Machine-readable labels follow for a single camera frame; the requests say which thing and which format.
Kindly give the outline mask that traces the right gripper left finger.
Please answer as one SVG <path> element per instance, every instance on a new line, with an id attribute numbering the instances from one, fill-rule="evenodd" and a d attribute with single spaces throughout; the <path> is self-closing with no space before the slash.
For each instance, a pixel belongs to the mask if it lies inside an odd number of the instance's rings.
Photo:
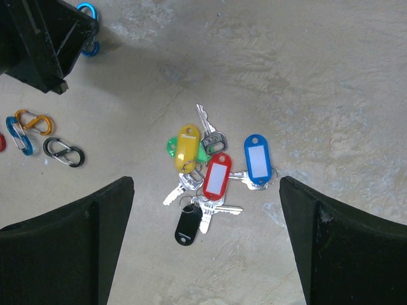
<path id="1" fill-rule="evenodd" d="M 1 229 L 1 304 L 107 304 L 134 198 L 122 177 Z"/>

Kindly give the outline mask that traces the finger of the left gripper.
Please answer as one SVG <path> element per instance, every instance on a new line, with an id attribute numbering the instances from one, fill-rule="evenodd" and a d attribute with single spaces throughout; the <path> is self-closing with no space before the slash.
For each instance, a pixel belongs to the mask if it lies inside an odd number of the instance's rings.
<path id="1" fill-rule="evenodd" d="M 66 92 L 92 18 L 65 1 L 1 1 L 1 74 L 43 93 Z"/>

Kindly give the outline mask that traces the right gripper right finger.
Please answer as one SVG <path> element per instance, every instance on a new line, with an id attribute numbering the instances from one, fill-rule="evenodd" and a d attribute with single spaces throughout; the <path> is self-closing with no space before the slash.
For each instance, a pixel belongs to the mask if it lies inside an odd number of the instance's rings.
<path id="1" fill-rule="evenodd" d="M 406 226 L 280 180 L 307 304 L 406 304 Z"/>

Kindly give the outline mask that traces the blue S carabiner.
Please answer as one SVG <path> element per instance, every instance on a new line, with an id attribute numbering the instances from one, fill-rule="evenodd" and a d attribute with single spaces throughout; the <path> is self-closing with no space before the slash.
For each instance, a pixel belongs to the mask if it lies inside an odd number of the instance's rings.
<path id="1" fill-rule="evenodd" d="M 86 57 L 94 57 L 98 54 L 100 48 L 100 44 L 96 38 L 99 29 L 97 10 L 94 5 L 88 2 L 79 3 L 76 8 L 92 18 L 92 22 L 90 22 L 86 28 L 87 37 L 81 53 Z"/>

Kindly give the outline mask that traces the green key tag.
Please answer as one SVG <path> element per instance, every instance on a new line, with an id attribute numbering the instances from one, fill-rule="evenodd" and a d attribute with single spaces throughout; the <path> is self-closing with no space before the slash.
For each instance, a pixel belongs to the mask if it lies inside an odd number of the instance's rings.
<path id="1" fill-rule="evenodd" d="M 169 139 L 167 142 L 167 153 L 170 157 L 174 158 L 176 155 L 176 147 L 177 147 L 177 137 L 172 137 Z M 199 145 L 198 147 L 198 153 L 197 153 L 197 161 L 199 163 L 206 163 L 211 159 L 211 156 L 209 156 L 202 145 Z"/>

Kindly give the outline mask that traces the silver key black head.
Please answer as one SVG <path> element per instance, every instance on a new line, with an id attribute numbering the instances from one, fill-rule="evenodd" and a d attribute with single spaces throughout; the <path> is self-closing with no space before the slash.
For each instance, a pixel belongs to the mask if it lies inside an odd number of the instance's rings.
<path id="1" fill-rule="evenodd" d="M 196 104 L 196 109 L 201 123 L 203 124 L 204 133 L 201 145 L 209 156 L 217 153 L 223 153 L 228 149 L 227 139 L 224 133 L 218 132 L 209 122 L 207 112 L 202 104 Z"/>

